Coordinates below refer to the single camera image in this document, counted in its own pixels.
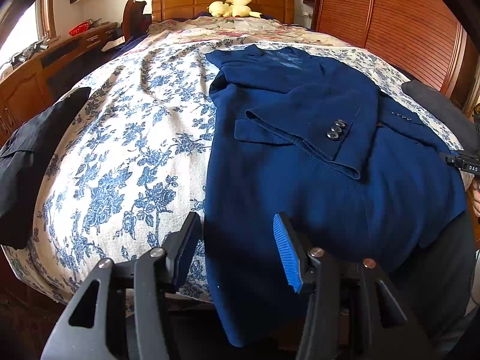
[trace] blue blazer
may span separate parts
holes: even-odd
[[[232,344],[303,318],[272,232],[276,212],[340,259],[387,272],[466,208],[445,143],[365,75],[291,47],[216,50],[205,200],[212,298]]]

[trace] bed sheet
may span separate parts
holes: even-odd
[[[189,211],[203,220],[215,128],[208,88],[218,72],[205,53],[215,49],[255,43],[338,59],[416,112],[452,150],[461,148],[445,125],[404,95],[407,78],[364,49],[335,47],[343,42],[267,20],[203,18],[205,28],[192,22],[151,26],[133,50],[75,85],[90,86],[91,96],[45,173],[32,236],[23,250],[3,247],[16,276],[36,290],[67,302],[99,259],[137,258],[178,231]],[[180,293],[210,299],[202,242]]]

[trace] plush toy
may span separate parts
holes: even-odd
[[[251,2],[251,0],[226,0],[227,3],[224,4],[221,1],[214,1],[208,7],[208,12],[215,17],[247,17],[253,16],[260,18],[259,12],[252,12],[250,7],[246,5]]]

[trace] wooden desk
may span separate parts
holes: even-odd
[[[69,65],[79,57],[94,50],[99,52],[113,38],[116,27],[116,22],[107,23],[54,42],[47,50],[21,64],[0,83],[0,146],[23,123],[58,99],[59,94],[52,93],[50,83],[55,76],[68,70]]]

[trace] black jacket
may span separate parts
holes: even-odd
[[[33,117],[0,150],[1,245],[15,249],[26,246],[45,170],[90,90],[79,88]]]

